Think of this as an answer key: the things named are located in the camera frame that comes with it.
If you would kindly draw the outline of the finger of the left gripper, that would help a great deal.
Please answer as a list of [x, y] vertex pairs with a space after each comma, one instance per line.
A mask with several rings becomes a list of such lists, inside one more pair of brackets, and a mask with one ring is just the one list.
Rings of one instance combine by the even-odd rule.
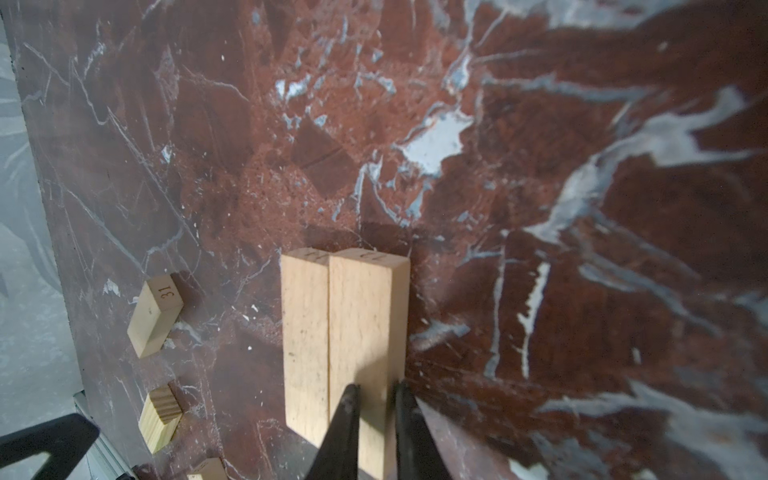
[[71, 413], [1, 437], [1, 468], [38, 454], [48, 458], [32, 479], [67, 479], [100, 435], [96, 424]]

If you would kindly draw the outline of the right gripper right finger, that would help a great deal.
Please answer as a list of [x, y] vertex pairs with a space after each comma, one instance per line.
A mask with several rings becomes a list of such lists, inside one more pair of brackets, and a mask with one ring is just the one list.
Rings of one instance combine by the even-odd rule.
[[406, 381], [395, 387], [397, 475], [400, 480], [451, 479], [424, 414]]

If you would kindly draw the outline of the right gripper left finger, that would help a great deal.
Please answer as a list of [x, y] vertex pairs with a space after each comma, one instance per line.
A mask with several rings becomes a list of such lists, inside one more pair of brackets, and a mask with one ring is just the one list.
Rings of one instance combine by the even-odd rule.
[[339, 400], [305, 480], [357, 480], [361, 387], [349, 384]]

